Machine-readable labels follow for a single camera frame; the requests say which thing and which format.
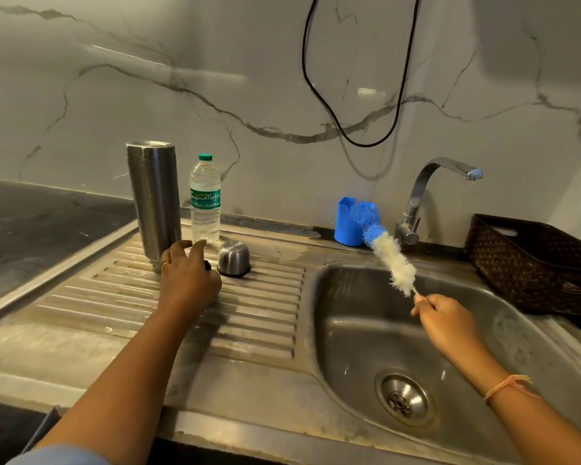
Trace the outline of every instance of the bottle label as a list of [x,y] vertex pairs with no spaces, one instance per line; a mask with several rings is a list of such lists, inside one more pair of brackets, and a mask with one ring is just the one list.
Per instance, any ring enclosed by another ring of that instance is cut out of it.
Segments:
[[219,189],[217,191],[191,190],[191,206],[200,210],[219,208]]

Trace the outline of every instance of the black cable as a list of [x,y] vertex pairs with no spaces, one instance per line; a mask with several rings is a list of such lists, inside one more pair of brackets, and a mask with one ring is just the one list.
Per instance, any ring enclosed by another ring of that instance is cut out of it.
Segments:
[[409,68],[409,60],[411,59],[411,46],[413,45],[413,36],[415,34],[415,24],[418,21],[419,0],[415,0],[415,7],[413,8],[413,20],[411,22],[411,33],[409,34],[409,45],[407,46],[407,55],[406,55],[406,59],[404,60],[403,79],[400,82],[400,90],[398,91],[398,102],[396,103],[396,115],[394,116],[394,124],[392,124],[392,128],[390,129],[389,132],[387,132],[385,137],[383,137],[381,140],[378,140],[378,141],[371,143],[371,144],[357,143],[355,140],[351,139],[346,134],[346,132],[344,132],[344,128],[340,124],[340,121],[338,120],[338,117],[336,117],[336,114],[333,112],[333,109],[331,108],[331,106],[329,106],[329,104],[327,104],[327,101],[320,95],[320,93],[317,91],[317,89],[312,85],[312,82],[310,81],[310,78],[308,77],[308,72],[305,68],[306,47],[307,47],[307,43],[308,43],[307,41],[308,41],[308,31],[310,30],[310,23],[312,21],[312,16],[314,15],[314,11],[315,11],[317,5],[318,5],[318,0],[313,0],[312,6],[310,6],[310,11],[308,12],[308,18],[305,21],[305,30],[303,30],[303,45],[302,45],[302,49],[301,49],[301,68],[303,70],[303,77],[304,77],[306,83],[308,83],[308,86],[310,86],[310,89],[312,90],[312,92],[316,95],[316,97],[319,99],[319,101],[321,101],[323,103],[323,106],[325,106],[325,108],[329,111],[329,114],[333,117],[334,122],[338,126],[338,130],[340,130],[340,133],[342,134],[342,137],[344,137],[349,143],[355,145],[356,147],[362,147],[362,148],[376,147],[377,145],[385,142],[390,137],[390,135],[392,135],[392,132],[394,132],[394,129],[396,128],[396,124],[398,123],[398,115],[400,114],[400,105],[401,105],[402,99],[403,99],[404,83],[406,82],[406,73],[407,73],[407,70]]

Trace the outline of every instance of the hand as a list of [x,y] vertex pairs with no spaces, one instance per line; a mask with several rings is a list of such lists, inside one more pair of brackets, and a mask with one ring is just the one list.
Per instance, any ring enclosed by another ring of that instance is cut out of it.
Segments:
[[[182,240],[163,252],[158,308],[189,311],[196,317],[216,299],[222,280],[217,271],[204,267],[205,245],[205,240],[193,246],[191,241]],[[190,247],[186,256],[185,248]]]
[[434,346],[458,369],[486,351],[473,315],[454,299],[443,295],[416,295],[411,315],[419,316]]

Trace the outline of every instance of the drain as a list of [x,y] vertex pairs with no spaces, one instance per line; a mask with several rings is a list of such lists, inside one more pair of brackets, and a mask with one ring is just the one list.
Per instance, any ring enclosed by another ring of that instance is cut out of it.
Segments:
[[387,412],[407,425],[423,425],[434,417],[434,401],[428,390],[408,375],[382,371],[375,379],[375,389]]

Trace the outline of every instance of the sleeve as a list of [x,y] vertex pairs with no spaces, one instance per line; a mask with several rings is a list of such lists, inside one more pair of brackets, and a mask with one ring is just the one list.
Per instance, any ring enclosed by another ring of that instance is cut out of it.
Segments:
[[110,463],[85,449],[70,445],[52,445],[19,455],[7,465],[110,465]]

